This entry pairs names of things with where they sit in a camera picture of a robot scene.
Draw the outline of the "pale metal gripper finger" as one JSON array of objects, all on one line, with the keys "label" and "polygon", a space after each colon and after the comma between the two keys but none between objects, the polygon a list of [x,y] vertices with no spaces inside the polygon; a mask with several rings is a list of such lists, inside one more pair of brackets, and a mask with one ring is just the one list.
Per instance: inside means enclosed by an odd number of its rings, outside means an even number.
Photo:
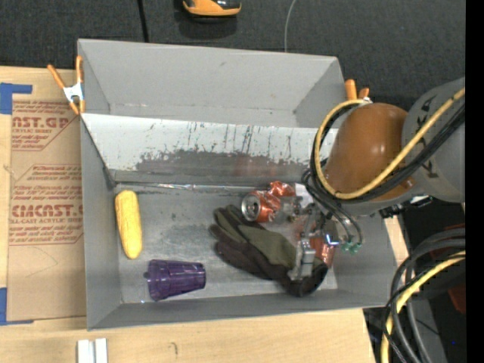
[{"label": "pale metal gripper finger", "polygon": [[301,239],[296,246],[295,265],[289,271],[292,281],[301,281],[312,275],[315,249],[311,247],[309,239]]}]

